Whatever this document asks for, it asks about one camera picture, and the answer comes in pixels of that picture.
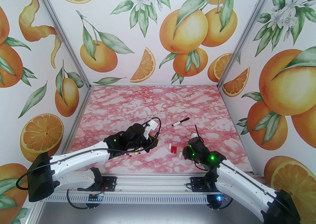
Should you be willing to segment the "controller with green light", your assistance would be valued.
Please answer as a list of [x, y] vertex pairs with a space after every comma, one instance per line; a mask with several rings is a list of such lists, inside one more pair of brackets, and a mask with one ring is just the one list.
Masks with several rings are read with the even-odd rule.
[[218, 211], [227, 208], [232, 202], [231, 198], [222, 194], [208, 194], [206, 199], [207, 206]]

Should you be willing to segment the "small circuit board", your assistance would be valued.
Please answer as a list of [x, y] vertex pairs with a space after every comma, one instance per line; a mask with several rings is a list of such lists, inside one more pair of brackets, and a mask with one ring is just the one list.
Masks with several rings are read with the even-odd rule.
[[102, 202], [104, 200], [104, 194], [100, 193], [100, 194], [89, 194], [88, 196], [88, 202], [92, 202], [92, 203], [98, 203], [98, 202]]

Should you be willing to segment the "aluminium side rail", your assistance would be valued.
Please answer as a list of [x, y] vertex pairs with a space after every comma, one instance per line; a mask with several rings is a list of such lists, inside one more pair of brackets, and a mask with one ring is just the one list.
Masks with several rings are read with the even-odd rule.
[[79, 106], [78, 113], [74, 117], [72, 126], [70, 127], [70, 131], [67, 135], [67, 138], [65, 141], [62, 142], [62, 144], [60, 145], [60, 148], [58, 149], [59, 154], [65, 154], [69, 151], [72, 141], [74, 140], [76, 136], [78, 127], [80, 126], [80, 122], [84, 114], [84, 111], [86, 109], [86, 106], [88, 104], [88, 101], [90, 99], [91, 93], [92, 93], [92, 89], [90, 88], [87, 90], [86, 94], [84, 95], [83, 101]]
[[225, 105], [225, 108], [226, 108], [226, 111], [230, 117], [230, 121], [231, 121], [231, 124], [232, 126], [234, 127], [234, 131], [235, 133], [233, 133], [234, 135], [234, 139], [233, 140], [230, 140], [231, 143], [228, 144], [228, 146], [232, 149], [229, 151], [228, 153], [228, 159], [236, 166], [238, 167], [239, 169], [241, 169], [242, 171], [246, 172], [246, 173], [254, 173], [254, 170], [251, 166], [251, 163], [249, 162], [249, 158], [248, 158], [248, 155], [247, 155], [247, 152], [246, 152], [246, 149], [244, 147], [244, 144], [241, 140], [241, 137], [240, 137], [240, 134], [237, 130], [237, 127], [234, 123], [234, 120], [232, 119], [232, 116], [231, 116], [231, 113], [230, 113], [230, 110], [228, 109], [227, 105], [226, 105], [226, 102], [224, 101], [224, 97], [223, 97], [223, 93], [218, 90], [220, 95], [221, 95], [221, 98], [222, 98], [222, 101]]

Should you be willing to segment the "aluminium back rail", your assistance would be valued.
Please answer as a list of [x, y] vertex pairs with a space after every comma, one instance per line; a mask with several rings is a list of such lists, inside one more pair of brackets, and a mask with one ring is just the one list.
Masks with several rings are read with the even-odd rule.
[[107, 85], [100, 85], [100, 84], [92, 84], [92, 87], [108, 87], [108, 86], [116, 86], [116, 87], [127, 87], [127, 86], [131, 86], [131, 87], [144, 87], [144, 86], [148, 86], [148, 87], [189, 87], [189, 86], [193, 86], [193, 87], [197, 87], [197, 86], [206, 86], [206, 87], [216, 87], [218, 88], [217, 85], [212, 85], [212, 84], [169, 84], [169, 85], [162, 85], [162, 84], [107, 84]]

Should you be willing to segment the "aluminium frame post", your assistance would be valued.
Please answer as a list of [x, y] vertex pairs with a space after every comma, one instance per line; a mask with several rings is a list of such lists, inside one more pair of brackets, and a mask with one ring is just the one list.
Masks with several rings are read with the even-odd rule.
[[70, 56], [75, 68], [78, 70], [78, 74], [80, 75], [80, 77], [83, 80], [84, 85], [88, 88], [88, 90], [91, 89], [91, 84], [81, 66], [81, 64], [79, 63], [79, 60], [75, 54], [75, 51], [63, 29], [63, 26], [58, 18], [58, 15], [56, 14], [56, 11], [51, 3], [50, 0], [42, 0], [44, 3], [44, 6], [46, 8], [46, 11], [54, 25], [54, 28], [59, 36], [59, 38], [61, 39], [66, 51], [68, 52], [68, 55]]
[[221, 90], [221, 88], [222, 88], [226, 78], [228, 77], [232, 67], [234, 66], [234, 64], [236, 62], [241, 61], [241, 52], [242, 52], [242, 49], [244, 47], [244, 44], [246, 43], [249, 35], [251, 34], [265, 4], [266, 4], [266, 0], [257, 0], [256, 1], [256, 4], [254, 5], [253, 11], [250, 15], [250, 18], [249, 18], [249, 20], [248, 20], [248, 22], [243, 30], [243, 33], [240, 36], [240, 39], [238, 40], [238, 43], [237, 43], [237, 45], [232, 53], [232, 56], [231, 56], [230, 60], [228, 61], [228, 64], [227, 64], [226, 68], [224, 69], [223, 74], [222, 74], [222, 76], [217, 84], [217, 87], [219, 90]]

